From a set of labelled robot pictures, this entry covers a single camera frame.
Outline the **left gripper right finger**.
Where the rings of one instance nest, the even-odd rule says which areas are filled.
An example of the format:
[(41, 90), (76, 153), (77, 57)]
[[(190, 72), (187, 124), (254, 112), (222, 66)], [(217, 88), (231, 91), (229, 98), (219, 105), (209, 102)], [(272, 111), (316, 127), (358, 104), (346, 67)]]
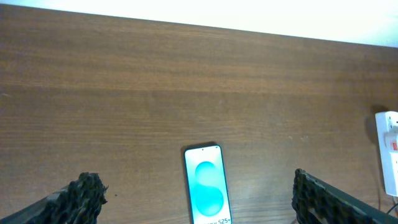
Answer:
[(397, 224), (396, 217), (302, 169), (295, 170), (292, 208), (299, 224)]

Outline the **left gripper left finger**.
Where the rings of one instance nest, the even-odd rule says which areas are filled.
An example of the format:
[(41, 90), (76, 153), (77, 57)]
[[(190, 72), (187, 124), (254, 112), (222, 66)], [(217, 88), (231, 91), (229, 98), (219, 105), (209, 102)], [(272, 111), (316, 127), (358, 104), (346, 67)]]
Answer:
[(1, 219), (1, 224), (96, 224), (107, 191), (97, 173), (83, 172), (62, 189)]

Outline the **blue screen Galaxy smartphone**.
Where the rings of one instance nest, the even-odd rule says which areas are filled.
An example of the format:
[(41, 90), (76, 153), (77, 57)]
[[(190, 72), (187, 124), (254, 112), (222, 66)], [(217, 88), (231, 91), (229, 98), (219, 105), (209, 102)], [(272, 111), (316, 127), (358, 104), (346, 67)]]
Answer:
[(228, 185), (220, 145), (186, 147), (183, 163), (193, 224), (232, 224)]

